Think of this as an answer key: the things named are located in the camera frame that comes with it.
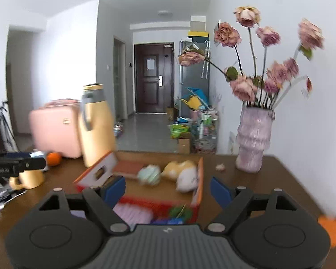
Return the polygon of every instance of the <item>gray ribbed panel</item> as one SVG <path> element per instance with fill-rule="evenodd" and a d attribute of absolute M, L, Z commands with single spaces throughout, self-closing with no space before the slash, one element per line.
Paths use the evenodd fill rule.
<path fill-rule="evenodd" d="M 138 225 L 128 236 L 111 238 L 101 254 L 82 269 L 131 268 L 253 269 L 239 259 L 226 239 L 207 236 L 196 224 Z"/>

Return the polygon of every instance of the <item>table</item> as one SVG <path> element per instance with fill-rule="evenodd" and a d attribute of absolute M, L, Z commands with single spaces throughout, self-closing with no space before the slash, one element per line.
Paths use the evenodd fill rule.
<path fill-rule="evenodd" d="M 164 156 L 162 153 L 154 153 L 154 155 L 159 157 Z M 248 174 L 235 168 L 235 156 L 196 154 L 186 156 L 193 158 L 202 156 L 204 158 L 203 200 L 197 220 L 202 227 L 205 227 L 210 220 L 221 211 L 219 205 L 210 195 L 209 183 L 212 176 L 219 178 L 228 186 L 246 186 L 255 193 L 270 193 L 274 188 L 282 188 L 314 217 L 317 218 L 321 215 L 321 210 L 316 203 L 290 172 L 274 157 L 265 156 L 261 171 L 258 174 Z M 215 166 L 220 163 L 225 165 L 225 172 L 215 171 Z M 7 204 L 0 218 L 0 269 L 12 269 L 6 256 L 4 238 L 13 225 L 51 189 L 62 187 L 67 194 L 76 193 L 72 182 L 82 174 L 85 169 L 82 158 L 75 160 L 63 159 L 60 166 L 45 173 L 45 182 L 41 186 L 27 191 L 24 195 L 17 197 Z M 331 250 L 323 269 L 336 269 L 336 248 Z"/>

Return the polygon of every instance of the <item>ribbed vase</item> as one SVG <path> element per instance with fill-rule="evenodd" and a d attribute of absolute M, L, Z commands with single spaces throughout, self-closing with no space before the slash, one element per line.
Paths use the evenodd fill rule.
<path fill-rule="evenodd" d="M 273 111 L 257 107 L 241 108 L 237 142 L 240 144 L 236 167 L 248 173 L 261 169 L 264 150 L 270 147 Z"/>

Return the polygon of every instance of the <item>yellow thermos jug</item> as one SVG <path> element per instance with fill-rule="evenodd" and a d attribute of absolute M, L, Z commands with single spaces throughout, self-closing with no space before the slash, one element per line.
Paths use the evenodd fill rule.
<path fill-rule="evenodd" d="M 83 161 L 86 167 L 91 167 L 107 152 L 115 149 L 113 126 L 114 119 L 105 100 L 103 85 L 84 86 L 79 127 Z"/>

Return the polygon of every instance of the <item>cardboard box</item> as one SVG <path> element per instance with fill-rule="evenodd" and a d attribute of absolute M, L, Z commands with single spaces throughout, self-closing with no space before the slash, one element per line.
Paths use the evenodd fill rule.
<path fill-rule="evenodd" d="M 194 223 L 198 217 L 198 210 L 203 196 L 203 158 L 196 154 L 164 154 L 146 152 L 110 152 L 88 168 L 80 177 L 74 181 L 76 189 L 81 192 L 86 187 L 104 187 L 112 181 L 111 170 L 118 161 L 135 161 L 146 165 L 158 165 L 161 171 L 172 162 L 184 162 L 191 160 L 198 168 L 198 188 L 189 193 L 176 191 L 176 183 L 166 178 L 161 178 L 156 186 L 141 185 L 134 179 L 126 179 L 126 192 L 119 200 L 120 203 L 130 203 L 153 211 L 155 218 L 169 217 L 169 212 L 176 206 L 186 205 L 192 210 L 192 217 L 187 222 Z"/>
<path fill-rule="evenodd" d="M 178 153 L 190 154 L 192 148 L 192 133 L 182 132 L 178 139 Z"/>
<path fill-rule="evenodd" d="M 178 109 L 176 108 L 166 108 L 166 113 L 168 115 L 168 120 L 176 120 L 178 117 Z"/>

